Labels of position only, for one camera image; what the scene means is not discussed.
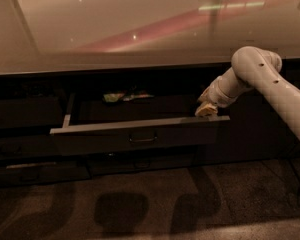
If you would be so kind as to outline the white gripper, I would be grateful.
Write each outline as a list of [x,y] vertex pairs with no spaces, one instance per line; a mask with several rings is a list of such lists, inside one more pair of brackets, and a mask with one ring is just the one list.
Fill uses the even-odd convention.
[[241,80],[230,68],[212,81],[200,95],[198,101],[202,104],[196,109],[195,115],[197,117],[216,115],[218,107],[229,107],[239,96],[250,90],[252,87]]

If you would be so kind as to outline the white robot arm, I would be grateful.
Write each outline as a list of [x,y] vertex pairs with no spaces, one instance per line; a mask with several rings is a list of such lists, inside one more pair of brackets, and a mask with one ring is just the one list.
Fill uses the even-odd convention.
[[238,49],[231,67],[198,98],[195,115],[216,115],[219,108],[229,107],[240,95],[256,89],[300,141],[300,89],[280,75],[281,69],[277,53],[253,46]]

